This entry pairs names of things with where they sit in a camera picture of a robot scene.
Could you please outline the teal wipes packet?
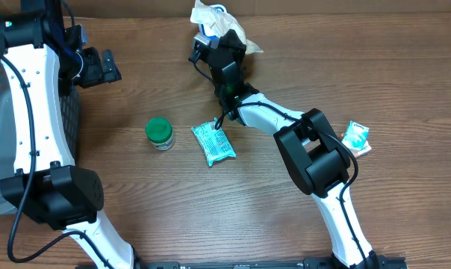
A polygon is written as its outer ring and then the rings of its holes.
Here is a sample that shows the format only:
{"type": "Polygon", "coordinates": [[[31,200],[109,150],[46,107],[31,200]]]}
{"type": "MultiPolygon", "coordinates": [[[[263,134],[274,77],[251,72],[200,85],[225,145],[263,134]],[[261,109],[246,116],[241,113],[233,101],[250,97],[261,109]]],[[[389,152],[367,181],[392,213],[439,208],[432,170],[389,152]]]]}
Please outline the teal wipes packet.
{"type": "Polygon", "coordinates": [[[192,133],[205,154],[205,159],[209,167],[227,158],[237,157],[225,132],[221,128],[215,129],[216,123],[217,118],[214,118],[213,121],[191,127],[192,133]]]}

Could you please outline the teal tissue pack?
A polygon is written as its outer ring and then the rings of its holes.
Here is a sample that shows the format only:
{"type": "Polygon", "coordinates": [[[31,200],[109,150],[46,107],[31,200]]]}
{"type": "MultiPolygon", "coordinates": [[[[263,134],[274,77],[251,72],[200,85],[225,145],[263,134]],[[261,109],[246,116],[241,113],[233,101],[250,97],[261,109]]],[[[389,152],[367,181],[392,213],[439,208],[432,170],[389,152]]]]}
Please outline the teal tissue pack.
{"type": "Polygon", "coordinates": [[[341,142],[350,150],[360,151],[367,142],[369,130],[366,126],[350,121],[341,142]]]}

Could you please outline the clear brown bread bag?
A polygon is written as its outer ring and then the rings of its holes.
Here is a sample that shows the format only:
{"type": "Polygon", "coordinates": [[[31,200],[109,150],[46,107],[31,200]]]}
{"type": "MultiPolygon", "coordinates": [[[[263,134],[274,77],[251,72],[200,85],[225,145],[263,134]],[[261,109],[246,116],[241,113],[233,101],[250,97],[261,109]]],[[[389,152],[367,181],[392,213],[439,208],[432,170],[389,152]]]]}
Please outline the clear brown bread bag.
{"type": "Polygon", "coordinates": [[[205,24],[209,19],[214,21],[211,28],[215,31],[218,38],[224,36],[229,30],[234,30],[240,41],[246,45],[246,54],[263,53],[264,51],[255,42],[246,37],[246,33],[237,19],[228,13],[216,14],[210,5],[203,4],[200,0],[195,0],[191,11],[190,22],[205,24]]]}

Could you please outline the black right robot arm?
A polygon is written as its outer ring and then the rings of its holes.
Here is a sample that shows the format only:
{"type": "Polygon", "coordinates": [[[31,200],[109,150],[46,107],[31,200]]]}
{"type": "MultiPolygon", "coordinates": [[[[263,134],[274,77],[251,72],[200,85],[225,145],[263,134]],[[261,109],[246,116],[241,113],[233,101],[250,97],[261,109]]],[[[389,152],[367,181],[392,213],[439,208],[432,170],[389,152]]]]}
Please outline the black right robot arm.
{"type": "Polygon", "coordinates": [[[222,109],[215,123],[220,129],[229,118],[272,136],[289,176],[297,188],[312,196],[332,241],[331,268],[380,268],[381,263],[361,230],[349,187],[358,163],[343,145],[322,111],[292,111],[246,83],[242,62],[246,45],[234,30],[212,39],[203,33],[193,38],[190,62],[205,62],[206,78],[222,109]]]}

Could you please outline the green lid jar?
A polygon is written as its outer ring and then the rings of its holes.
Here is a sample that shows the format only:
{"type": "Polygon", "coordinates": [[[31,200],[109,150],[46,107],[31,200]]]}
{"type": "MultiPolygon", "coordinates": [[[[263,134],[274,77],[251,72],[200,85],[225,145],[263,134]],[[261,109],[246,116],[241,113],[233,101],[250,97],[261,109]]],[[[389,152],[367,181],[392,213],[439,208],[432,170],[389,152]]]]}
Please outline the green lid jar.
{"type": "Polygon", "coordinates": [[[163,117],[154,117],[146,124],[145,133],[152,145],[166,151],[175,143],[175,135],[170,122],[163,117]]]}

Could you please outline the orange tissue pack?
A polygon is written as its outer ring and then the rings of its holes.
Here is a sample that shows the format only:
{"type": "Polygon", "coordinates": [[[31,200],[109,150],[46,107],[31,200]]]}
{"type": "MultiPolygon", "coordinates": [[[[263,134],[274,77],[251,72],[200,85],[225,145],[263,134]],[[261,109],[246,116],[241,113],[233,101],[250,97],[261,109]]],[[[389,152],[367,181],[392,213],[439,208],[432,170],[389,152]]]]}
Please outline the orange tissue pack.
{"type": "Polygon", "coordinates": [[[360,149],[354,149],[344,140],[344,137],[345,137],[345,133],[342,132],[339,135],[340,141],[352,152],[352,154],[356,158],[366,155],[368,152],[370,152],[372,150],[372,147],[370,146],[368,141],[366,141],[360,149]]]}

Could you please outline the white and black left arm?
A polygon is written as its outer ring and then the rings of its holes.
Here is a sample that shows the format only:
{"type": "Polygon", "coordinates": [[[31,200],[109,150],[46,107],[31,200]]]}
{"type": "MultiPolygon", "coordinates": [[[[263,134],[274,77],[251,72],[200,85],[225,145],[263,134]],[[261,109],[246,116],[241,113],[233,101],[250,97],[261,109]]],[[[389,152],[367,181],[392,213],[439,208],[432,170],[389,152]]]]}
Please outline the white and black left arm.
{"type": "Polygon", "coordinates": [[[141,268],[135,249],[104,212],[98,174],[78,167],[64,120],[75,116],[62,98],[77,87],[119,81],[109,50],[88,46],[82,26],[64,25],[61,0],[23,1],[21,11],[0,15],[0,61],[13,97],[14,174],[0,180],[1,195],[19,216],[72,238],[95,268],[141,268]]]}

